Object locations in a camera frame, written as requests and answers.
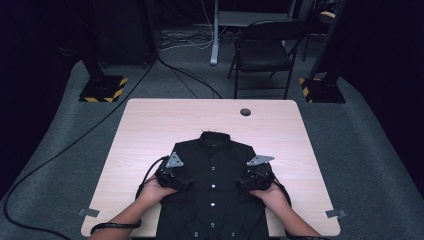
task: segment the wooden table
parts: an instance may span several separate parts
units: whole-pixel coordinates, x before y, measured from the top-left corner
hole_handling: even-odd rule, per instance
[[[243,108],[251,115],[242,116]],[[197,139],[202,131],[230,134],[256,154],[274,156],[270,163],[294,210],[322,235],[339,234],[337,219],[324,214],[333,206],[296,103],[238,99],[129,100],[90,204],[100,213],[85,217],[82,234],[89,236],[95,224],[131,204],[151,164],[170,155],[175,143]],[[270,236],[284,236],[281,223],[266,211]],[[154,237],[159,212],[160,204],[143,216],[142,226],[131,236]]]

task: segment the black wristband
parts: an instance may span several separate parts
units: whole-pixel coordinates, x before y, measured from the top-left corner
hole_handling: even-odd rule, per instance
[[[138,223],[135,223],[135,224],[109,223],[109,222],[108,223],[99,223],[91,229],[90,234],[93,234],[95,231],[97,231],[99,229],[104,229],[104,228],[134,229],[134,228],[139,228],[140,226],[141,226],[141,220],[138,221]]]

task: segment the stand base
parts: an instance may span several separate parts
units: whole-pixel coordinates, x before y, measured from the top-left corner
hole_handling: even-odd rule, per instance
[[[104,76],[102,80],[90,78],[80,94],[80,102],[116,102],[121,96],[128,78]]]
[[[303,95],[310,103],[346,103],[336,84],[328,84],[319,78],[313,80],[300,78]]]

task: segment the chair leg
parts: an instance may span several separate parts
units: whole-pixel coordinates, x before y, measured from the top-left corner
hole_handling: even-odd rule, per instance
[[[308,34],[308,36],[306,36],[305,48],[303,49],[303,59],[302,59],[303,62],[306,60],[306,52],[308,51],[309,38],[310,38],[310,34]]]
[[[234,55],[233,62],[231,63],[231,67],[230,67],[230,72],[228,72],[228,75],[227,75],[227,79],[230,79],[231,77],[231,72],[233,71],[235,62],[236,62],[236,55]]]
[[[284,90],[284,97],[283,97],[283,99],[287,99],[287,93],[289,92],[289,87],[290,87],[290,81],[291,81],[292,72],[293,72],[293,68],[290,69],[289,75],[287,77],[286,89]]]
[[[236,79],[234,81],[234,99],[237,99],[237,89],[238,89],[238,69],[236,68]]]

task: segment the chair backrest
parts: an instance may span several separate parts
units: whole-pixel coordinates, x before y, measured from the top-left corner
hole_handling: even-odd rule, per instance
[[[307,25],[303,20],[260,21],[243,29],[241,40],[301,40],[306,33]]]

